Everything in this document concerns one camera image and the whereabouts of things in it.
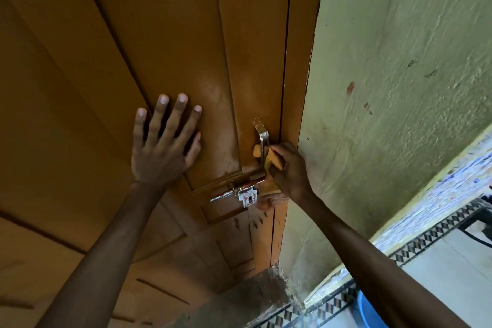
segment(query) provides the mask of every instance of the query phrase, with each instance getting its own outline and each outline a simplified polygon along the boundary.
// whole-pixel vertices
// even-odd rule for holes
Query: person's left arm
[[[200,119],[196,106],[175,138],[188,97],[178,100],[159,138],[169,97],[161,95],[144,141],[147,111],[139,108],[133,130],[132,171],[135,182],[111,223],[60,289],[36,327],[107,327],[144,227],[170,183],[178,179],[200,152],[198,132],[187,155],[185,145]]]

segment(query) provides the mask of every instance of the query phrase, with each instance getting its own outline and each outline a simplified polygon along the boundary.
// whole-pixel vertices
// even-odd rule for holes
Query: person's right hand
[[[288,142],[271,145],[270,148],[283,157],[283,170],[270,166],[269,172],[282,193],[291,198],[296,204],[301,204],[314,193],[308,179],[306,163],[297,149]]]

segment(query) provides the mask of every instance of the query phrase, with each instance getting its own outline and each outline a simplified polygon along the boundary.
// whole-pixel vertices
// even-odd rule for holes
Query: person's right arm
[[[390,327],[468,327],[444,303],[338,218],[312,191],[304,158],[289,143],[272,145],[285,160],[270,167],[283,194],[325,234],[379,316]]]

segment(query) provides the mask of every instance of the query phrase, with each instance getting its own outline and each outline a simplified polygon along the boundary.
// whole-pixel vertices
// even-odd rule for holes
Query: diamond pattern tile border
[[[486,204],[480,198],[472,200],[420,236],[403,245],[390,258],[400,267],[407,264],[411,259],[426,250],[431,244],[443,237],[464,219],[476,213],[480,208],[485,207]],[[287,307],[275,312],[267,320],[256,325],[255,328],[320,327],[347,308],[357,298],[358,292],[359,288],[357,284],[354,280],[350,280],[306,311],[300,311],[298,307],[289,304]]]

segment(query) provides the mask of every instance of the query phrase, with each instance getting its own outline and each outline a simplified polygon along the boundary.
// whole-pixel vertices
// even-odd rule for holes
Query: white tile floor
[[[472,328],[490,327],[491,248],[454,229],[403,269]],[[357,324],[348,308],[323,328],[357,328]]]

